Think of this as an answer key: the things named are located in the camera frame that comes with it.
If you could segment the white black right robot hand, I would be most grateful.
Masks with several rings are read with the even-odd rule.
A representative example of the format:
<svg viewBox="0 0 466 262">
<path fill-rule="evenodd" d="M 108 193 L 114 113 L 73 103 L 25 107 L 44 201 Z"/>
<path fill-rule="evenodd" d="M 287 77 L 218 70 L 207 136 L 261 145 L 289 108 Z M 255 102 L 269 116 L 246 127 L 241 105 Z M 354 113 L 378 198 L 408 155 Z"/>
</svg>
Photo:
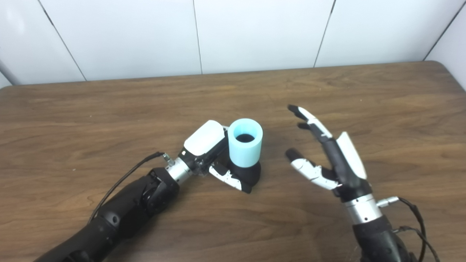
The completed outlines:
<svg viewBox="0 0 466 262">
<path fill-rule="evenodd" d="M 332 168 L 316 165 L 295 148 L 285 152 L 291 166 L 312 183 L 333 191 L 343 203 L 372 194 L 366 170 L 348 133 L 343 132 L 335 139 L 322 122 L 304 108 L 291 104 L 287 108 L 296 117 L 304 120 L 297 126 L 309 130 L 317 139 Z"/>
</svg>

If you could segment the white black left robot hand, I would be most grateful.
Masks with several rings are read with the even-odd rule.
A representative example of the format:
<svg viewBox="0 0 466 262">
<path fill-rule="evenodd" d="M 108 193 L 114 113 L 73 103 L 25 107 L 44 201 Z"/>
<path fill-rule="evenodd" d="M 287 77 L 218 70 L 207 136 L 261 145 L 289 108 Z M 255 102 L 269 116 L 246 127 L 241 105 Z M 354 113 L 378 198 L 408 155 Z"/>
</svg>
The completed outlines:
<svg viewBox="0 0 466 262">
<path fill-rule="evenodd" d="M 214 120 L 208 120 L 186 139 L 168 171 L 178 184 L 190 176 L 211 174 L 242 192 L 249 194 L 252 191 L 252 185 L 246 178 L 251 174 L 251 168 L 233 162 L 228 128 Z"/>
</svg>

